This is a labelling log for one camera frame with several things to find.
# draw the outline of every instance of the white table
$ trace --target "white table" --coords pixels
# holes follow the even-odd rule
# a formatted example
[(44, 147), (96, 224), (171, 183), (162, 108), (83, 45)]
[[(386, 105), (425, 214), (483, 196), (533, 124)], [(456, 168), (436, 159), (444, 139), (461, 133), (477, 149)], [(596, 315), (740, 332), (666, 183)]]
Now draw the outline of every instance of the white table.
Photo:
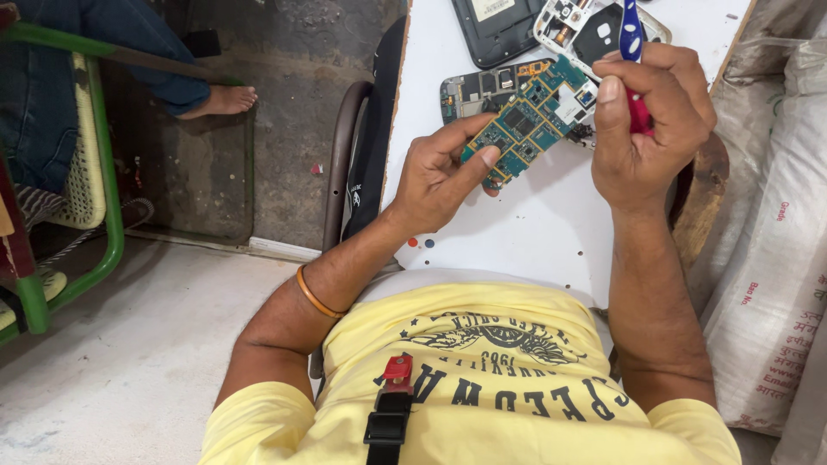
[[(450, 0), (411, 3), (382, 209), (394, 198), (410, 142), (442, 126), (440, 83), (479, 70)], [(711, 87), (751, 0), (652, 0), (642, 6), (672, 31), (673, 45), (698, 51)], [(538, 47), (509, 64), (547, 56), (553, 56), (551, 51)], [(406, 269), (481, 269), (522, 276), (566, 290), (586, 306), (605, 308), (613, 233), (609, 206), (591, 180), (591, 155), (558, 142), (497, 198), (478, 189), (446, 227), (417, 237), (418, 246), (403, 246), (396, 258)], [(435, 246), (425, 247), (426, 239)]]

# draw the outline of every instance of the screwdriver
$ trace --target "screwdriver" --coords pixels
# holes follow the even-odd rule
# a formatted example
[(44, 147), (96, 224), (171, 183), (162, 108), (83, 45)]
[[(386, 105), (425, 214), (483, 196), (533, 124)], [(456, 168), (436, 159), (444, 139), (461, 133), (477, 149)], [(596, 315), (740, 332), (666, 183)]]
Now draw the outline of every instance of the screwdriver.
[[(643, 51), (643, 27), (638, 17), (638, 3), (636, 0), (624, 0), (623, 21), (620, 23), (620, 56), (624, 60), (640, 63)], [(632, 124), (629, 132), (653, 136), (652, 114), (643, 102), (643, 96), (632, 89), (626, 88), (626, 97), (629, 99), (629, 112), (632, 115)]]

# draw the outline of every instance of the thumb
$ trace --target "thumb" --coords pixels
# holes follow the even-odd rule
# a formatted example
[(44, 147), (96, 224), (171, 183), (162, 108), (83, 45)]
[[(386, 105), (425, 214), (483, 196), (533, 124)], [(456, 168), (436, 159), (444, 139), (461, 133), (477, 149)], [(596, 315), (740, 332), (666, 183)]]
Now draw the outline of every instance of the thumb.
[(631, 123), (623, 81), (617, 76), (606, 76), (597, 91), (595, 161), (615, 165), (620, 161), (618, 156), (626, 156), (632, 150)]
[(453, 176), (445, 181), (446, 187), (451, 191), (452, 197), (465, 199), (468, 194), (480, 183), (494, 163), (500, 159), (500, 149), (496, 146), (486, 146), (478, 150), (468, 161), (465, 162)]

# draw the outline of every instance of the man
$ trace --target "man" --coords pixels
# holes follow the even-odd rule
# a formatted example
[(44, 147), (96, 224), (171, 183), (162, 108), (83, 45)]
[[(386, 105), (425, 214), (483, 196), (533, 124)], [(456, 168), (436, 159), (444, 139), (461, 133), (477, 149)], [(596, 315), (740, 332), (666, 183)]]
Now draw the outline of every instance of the man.
[[(366, 289), (497, 160), (491, 146), (457, 165), (484, 114), (415, 139), (390, 206), (264, 303), (232, 350), (202, 464), (395, 463), (393, 447), (363, 439), (386, 365), (403, 356), (413, 407), (399, 463), (740, 463), (664, 216), (670, 182), (715, 127), (703, 70), (663, 44), (646, 44), (642, 64), (615, 54), (593, 69), (592, 175), (614, 220), (609, 325), (624, 389), (589, 311), (563, 292), (469, 271), (434, 271), (442, 282), (425, 286), (425, 271), (402, 271)], [(629, 135), (624, 85), (644, 95), (654, 137)], [(314, 407), (307, 357), (322, 341)]]
[[(23, 21), (194, 63), (193, 55), (143, 0), (15, 0)], [(0, 41), (0, 142), (16, 184), (63, 190), (78, 134), (72, 56), (64, 50)], [(127, 66), (181, 119), (249, 110), (252, 87)]]

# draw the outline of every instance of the bracelet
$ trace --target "bracelet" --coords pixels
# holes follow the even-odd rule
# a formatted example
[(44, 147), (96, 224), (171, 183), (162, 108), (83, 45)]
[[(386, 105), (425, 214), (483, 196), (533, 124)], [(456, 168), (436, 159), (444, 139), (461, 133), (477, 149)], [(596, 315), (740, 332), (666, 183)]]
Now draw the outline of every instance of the bracelet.
[(310, 292), (308, 288), (308, 284), (304, 282), (304, 268), (307, 265), (302, 265), (296, 271), (296, 281), (299, 282), (299, 288), (301, 288), (302, 292), (304, 292), (304, 296), (310, 300), (310, 303), (313, 304), (314, 307), (318, 309), (318, 311), (322, 312), (323, 314), (332, 317), (332, 318), (341, 318), (347, 314), (347, 312), (334, 312), (333, 310), (329, 309), (325, 304), (323, 304), (319, 299), (313, 295), (313, 292)]

